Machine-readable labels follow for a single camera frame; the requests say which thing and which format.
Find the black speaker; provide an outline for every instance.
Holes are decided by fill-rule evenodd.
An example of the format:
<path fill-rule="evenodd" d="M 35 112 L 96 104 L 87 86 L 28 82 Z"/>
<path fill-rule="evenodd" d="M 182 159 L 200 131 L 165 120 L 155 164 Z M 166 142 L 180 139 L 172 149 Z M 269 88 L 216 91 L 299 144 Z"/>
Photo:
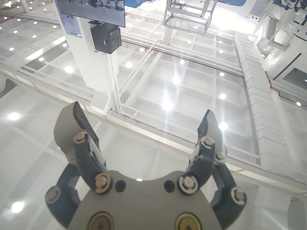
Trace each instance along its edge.
<path fill-rule="evenodd" d="M 122 45 L 120 28 L 114 24 L 100 24 L 91 28 L 95 49 L 108 54 Z"/>

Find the mounting hole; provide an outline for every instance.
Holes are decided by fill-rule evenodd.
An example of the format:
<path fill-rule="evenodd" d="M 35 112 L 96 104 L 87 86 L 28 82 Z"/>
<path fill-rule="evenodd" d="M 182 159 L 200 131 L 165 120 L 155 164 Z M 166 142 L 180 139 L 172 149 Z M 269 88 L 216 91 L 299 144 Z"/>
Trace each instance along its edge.
<path fill-rule="evenodd" d="M 172 181 L 166 181 L 164 183 L 164 188 L 167 192 L 172 193 L 175 190 L 175 185 Z"/>
<path fill-rule="evenodd" d="M 126 183 L 123 180 L 119 180 L 116 184 L 115 184 L 115 190 L 117 192 L 123 192 L 126 188 Z"/>

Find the screw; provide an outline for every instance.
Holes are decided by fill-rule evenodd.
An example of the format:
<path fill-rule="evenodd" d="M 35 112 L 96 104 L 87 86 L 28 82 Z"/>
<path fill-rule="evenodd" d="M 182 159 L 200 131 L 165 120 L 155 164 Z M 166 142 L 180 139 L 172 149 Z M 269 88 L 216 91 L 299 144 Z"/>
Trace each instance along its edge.
<path fill-rule="evenodd" d="M 192 189 L 194 186 L 195 186 L 195 183 L 194 181 L 192 180 L 191 177 L 189 176 L 186 176 L 183 180 L 183 186 L 186 188 L 186 189 Z"/>

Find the aluminum frame structure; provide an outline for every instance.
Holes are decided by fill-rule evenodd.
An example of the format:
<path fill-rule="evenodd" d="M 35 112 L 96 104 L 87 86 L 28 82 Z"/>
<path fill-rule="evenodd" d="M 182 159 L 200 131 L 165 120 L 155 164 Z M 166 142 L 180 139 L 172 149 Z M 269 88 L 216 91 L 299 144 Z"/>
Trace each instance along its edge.
<path fill-rule="evenodd" d="M 180 0 L 167 0 L 163 25 L 171 29 L 204 36 L 211 24 L 212 13 L 218 0 L 214 1 L 211 9 L 209 9 L 211 0 L 206 0 L 203 8 L 178 1 Z"/>

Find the sign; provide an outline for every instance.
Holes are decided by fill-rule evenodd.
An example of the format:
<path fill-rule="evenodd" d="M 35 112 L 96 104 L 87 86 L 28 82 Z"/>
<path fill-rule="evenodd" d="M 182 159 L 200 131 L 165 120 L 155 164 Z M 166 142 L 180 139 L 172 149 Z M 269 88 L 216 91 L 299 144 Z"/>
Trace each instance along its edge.
<path fill-rule="evenodd" d="M 54 0 L 54 3 L 56 4 L 66 34 L 82 38 L 77 18 L 72 15 L 62 14 L 59 10 L 57 0 Z"/>

